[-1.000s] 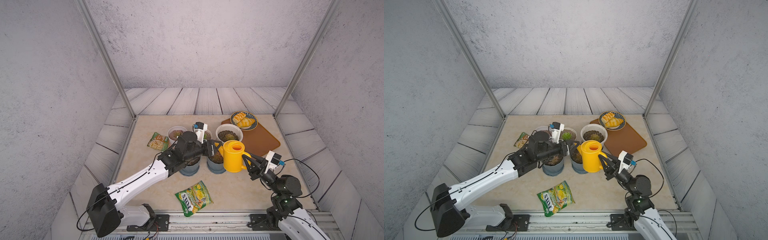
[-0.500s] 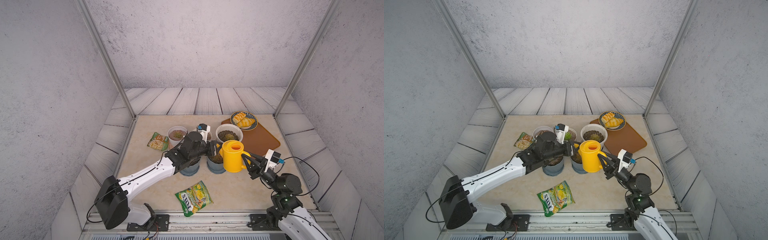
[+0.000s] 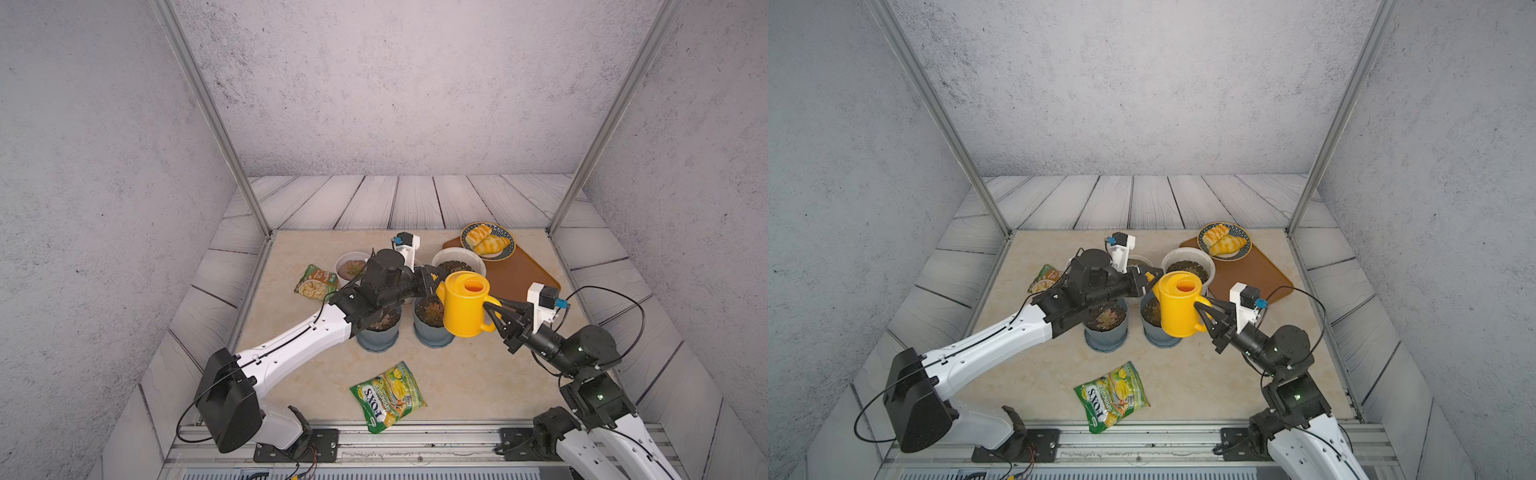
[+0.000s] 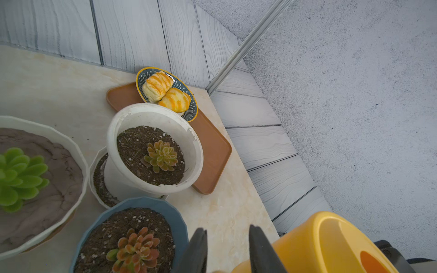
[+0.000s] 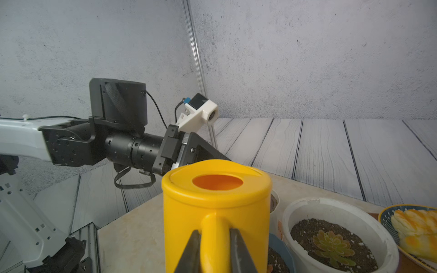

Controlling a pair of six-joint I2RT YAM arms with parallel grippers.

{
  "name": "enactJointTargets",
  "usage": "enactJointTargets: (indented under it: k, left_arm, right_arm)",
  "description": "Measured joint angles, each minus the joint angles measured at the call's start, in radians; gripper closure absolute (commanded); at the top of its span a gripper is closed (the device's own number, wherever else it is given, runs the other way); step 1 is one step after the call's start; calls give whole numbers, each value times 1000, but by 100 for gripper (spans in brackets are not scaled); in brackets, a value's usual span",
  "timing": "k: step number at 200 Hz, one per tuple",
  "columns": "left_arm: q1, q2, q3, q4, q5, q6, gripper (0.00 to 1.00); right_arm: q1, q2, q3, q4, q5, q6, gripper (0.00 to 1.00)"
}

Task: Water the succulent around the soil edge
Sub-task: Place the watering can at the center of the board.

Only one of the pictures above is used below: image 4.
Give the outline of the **blue pot succulent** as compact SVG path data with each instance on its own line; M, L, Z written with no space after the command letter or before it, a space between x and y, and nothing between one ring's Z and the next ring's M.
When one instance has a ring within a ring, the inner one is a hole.
M127 199L102 213L82 236L72 273L170 273L188 245L187 226L162 199Z

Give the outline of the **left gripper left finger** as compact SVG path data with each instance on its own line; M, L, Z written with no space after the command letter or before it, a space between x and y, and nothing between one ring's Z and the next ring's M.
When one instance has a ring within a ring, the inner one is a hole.
M205 273L207 271L208 236L207 231L199 227L195 230L178 265L177 273Z

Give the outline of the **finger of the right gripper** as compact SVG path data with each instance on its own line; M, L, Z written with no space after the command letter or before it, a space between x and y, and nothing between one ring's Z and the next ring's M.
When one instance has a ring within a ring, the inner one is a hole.
M399 273L415 273L415 270L410 266L408 261L388 241L381 240L374 242L374 244L389 259Z

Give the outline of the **white ribbed pot green succulent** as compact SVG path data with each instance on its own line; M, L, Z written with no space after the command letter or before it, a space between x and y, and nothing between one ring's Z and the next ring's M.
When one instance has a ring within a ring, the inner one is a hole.
M58 234L85 196L89 177L70 137L47 125L1 116L1 259Z

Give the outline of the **yellow plastic watering can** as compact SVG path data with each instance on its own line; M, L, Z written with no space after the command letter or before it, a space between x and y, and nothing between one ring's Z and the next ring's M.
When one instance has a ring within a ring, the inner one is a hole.
M397 269L358 228L332 212L317 212L274 243L287 273L395 273ZM249 260L233 269L252 273Z

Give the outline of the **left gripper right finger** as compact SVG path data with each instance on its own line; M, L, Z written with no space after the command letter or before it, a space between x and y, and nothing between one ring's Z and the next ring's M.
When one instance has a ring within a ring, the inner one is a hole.
M250 268L253 273L287 273L259 226L249 227Z

